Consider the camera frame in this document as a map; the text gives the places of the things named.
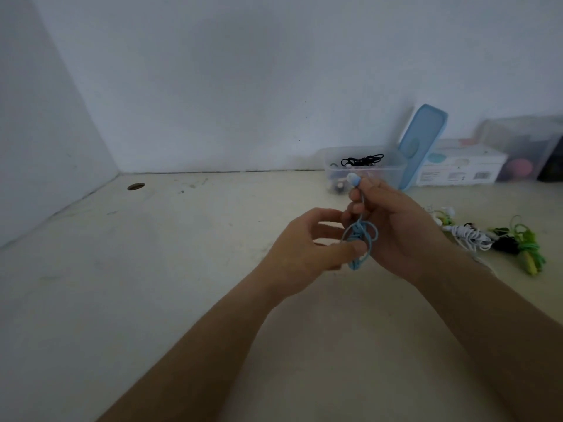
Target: white wall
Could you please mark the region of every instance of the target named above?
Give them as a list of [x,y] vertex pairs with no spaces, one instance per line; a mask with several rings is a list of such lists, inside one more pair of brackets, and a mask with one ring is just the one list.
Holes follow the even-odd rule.
[[0,245],[117,167],[30,0],[0,0]]
[[414,102],[563,113],[563,0],[35,0],[124,171],[317,167]]

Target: person's right hand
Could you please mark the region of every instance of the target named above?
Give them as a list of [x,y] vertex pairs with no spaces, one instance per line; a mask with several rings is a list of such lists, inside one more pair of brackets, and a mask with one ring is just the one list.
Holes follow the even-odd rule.
[[420,276],[439,263],[441,258],[455,251],[432,216],[412,198],[391,188],[384,181],[362,178],[350,192],[348,209],[341,222],[347,227],[362,214],[379,230],[372,245],[372,257],[383,268],[415,283]]

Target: clear plastic container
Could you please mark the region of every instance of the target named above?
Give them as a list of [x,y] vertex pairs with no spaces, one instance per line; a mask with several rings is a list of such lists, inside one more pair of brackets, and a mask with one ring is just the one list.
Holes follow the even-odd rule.
[[[346,180],[350,172],[360,176],[383,179],[393,188],[398,188],[406,169],[407,159],[398,149],[384,146],[345,146],[324,148],[323,164],[327,176],[327,188],[333,193],[345,193],[352,189]],[[373,166],[342,166],[342,160],[353,157],[361,159],[369,155],[383,154],[380,162]]]
[[537,179],[563,135],[563,124],[549,118],[487,120],[481,142],[508,155],[497,181]]

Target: blue lid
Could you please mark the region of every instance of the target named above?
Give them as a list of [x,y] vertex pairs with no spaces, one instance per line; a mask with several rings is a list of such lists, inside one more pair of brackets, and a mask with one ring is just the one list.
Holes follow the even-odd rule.
[[411,185],[446,123],[447,113],[432,105],[424,104],[414,114],[403,140],[398,144],[398,150],[408,161],[398,189],[406,190]]

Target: pink round object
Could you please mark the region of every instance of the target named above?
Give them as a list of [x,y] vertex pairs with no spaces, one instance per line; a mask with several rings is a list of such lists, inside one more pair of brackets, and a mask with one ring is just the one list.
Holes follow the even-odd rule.
[[522,179],[528,176],[534,169],[534,165],[530,160],[526,159],[515,159],[509,161],[505,167],[506,171],[509,172],[513,178]]

